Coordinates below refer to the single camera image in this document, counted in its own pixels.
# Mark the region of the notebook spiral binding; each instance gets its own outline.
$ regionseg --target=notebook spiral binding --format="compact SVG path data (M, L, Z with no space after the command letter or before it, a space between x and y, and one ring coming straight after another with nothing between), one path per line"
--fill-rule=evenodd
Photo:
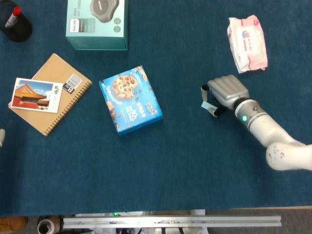
M53 121L53 123L48 127L47 130L44 131L46 135L49 135L52 130L58 125L58 123L64 118L64 116L70 111L70 109L74 106L74 104L79 100L79 98L86 92L86 90L90 87L92 83L87 82L85 85L79 90L79 92L74 96L74 98L70 101L70 103L65 107L63 111L61 111L60 115Z

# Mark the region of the brown notebook cover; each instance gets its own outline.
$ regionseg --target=brown notebook cover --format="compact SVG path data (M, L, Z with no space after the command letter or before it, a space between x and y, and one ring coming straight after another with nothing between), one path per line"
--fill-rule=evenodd
M52 54L48 61L32 78L35 80L64 84L72 74L81 78L82 82L72 94L62 89L57 114L11 108L11 103L9 103L9 108L31 124L39 132L45 136L49 135L56 125L69 112L73 105L79 100L83 93L90 87L92 82L56 54Z

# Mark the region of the pink and white package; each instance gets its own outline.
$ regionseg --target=pink and white package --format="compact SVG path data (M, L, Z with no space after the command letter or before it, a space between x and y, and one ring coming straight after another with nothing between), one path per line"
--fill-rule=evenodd
M267 51L260 22L256 16L229 18L228 38L239 73L268 67Z

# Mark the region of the pen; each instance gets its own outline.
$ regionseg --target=pen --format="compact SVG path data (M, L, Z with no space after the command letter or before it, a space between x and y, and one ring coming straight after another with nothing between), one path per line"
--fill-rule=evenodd
M20 14L21 14L21 9L20 9L20 7L16 6L14 8L13 13L10 16L8 22L5 24L5 28L12 27L18 21L18 17Z

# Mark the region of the small white tag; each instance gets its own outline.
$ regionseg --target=small white tag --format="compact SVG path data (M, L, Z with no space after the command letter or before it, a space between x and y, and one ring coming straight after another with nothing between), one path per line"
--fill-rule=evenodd
M206 109L207 111L213 109L213 110L216 110L217 107L211 105L210 103L206 102L206 101L203 101L203 103L201 104L201 107Z
M71 19L69 24L69 32L70 33L78 33L79 32L79 20Z
M67 82L63 85L63 89L66 90L68 93L72 94L77 87L81 84L82 79L72 74Z

